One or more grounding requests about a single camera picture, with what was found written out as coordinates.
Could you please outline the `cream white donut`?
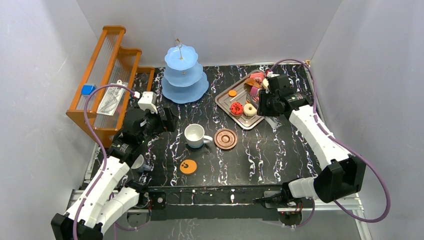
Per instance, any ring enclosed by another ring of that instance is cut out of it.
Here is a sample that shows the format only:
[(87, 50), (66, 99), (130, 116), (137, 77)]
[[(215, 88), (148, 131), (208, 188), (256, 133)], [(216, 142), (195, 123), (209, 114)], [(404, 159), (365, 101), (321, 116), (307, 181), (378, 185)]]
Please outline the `cream white donut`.
[(257, 114), (257, 109), (251, 103), (246, 103), (243, 106), (243, 114), (247, 117), (253, 117)]

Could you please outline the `round orange cookie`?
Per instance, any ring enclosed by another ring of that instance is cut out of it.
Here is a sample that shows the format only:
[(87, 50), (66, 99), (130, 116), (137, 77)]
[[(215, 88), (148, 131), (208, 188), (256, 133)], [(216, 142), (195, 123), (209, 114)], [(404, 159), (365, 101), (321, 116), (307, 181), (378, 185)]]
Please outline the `round orange cookie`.
[(228, 91), (228, 95), (229, 95), (231, 98), (233, 98), (233, 97), (235, 97), (235, 96), (237, 95), (237, 91), (235, 91), (235, 90), (229, 90), (229, 91)]

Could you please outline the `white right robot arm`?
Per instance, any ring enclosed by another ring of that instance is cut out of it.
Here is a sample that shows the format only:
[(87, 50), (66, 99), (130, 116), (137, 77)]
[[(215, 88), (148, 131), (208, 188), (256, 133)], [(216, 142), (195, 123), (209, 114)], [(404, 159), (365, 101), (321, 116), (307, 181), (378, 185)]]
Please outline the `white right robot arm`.
[(284, 115), (300, 131), (314, 152), (321, 173), (316, 177), (297, 178), (282, 184), (273, 198), (295, 207), (302, 198), (330, 203), (362, 188), (366, 164), (358, 156), (332, 140), (333, 134), (317, 114), (313, 101), (291, 86), (286, 75), (271, 74), (262, 81), (258, 92), (259, 116)]

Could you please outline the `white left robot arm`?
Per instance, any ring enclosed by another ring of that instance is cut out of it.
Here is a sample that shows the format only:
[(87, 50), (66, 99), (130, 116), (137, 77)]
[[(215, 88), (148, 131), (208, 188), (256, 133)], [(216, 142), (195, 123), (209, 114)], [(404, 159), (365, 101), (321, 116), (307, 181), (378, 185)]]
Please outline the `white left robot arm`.
[(149, 203), (148, 187), (128, 181), (111, 197), (124, 175), (142, 154), (143, 143), (163, 132), (174, 132), (178, 117), (169, 107), (164, 115), (139, 107), (126, 111), (123, 125), (103, 151), (103, 162), (94, 179), (64, 214), (51, 220), (57, 240), (101, 240), (108, 228), (132, 207), (144, 208)]

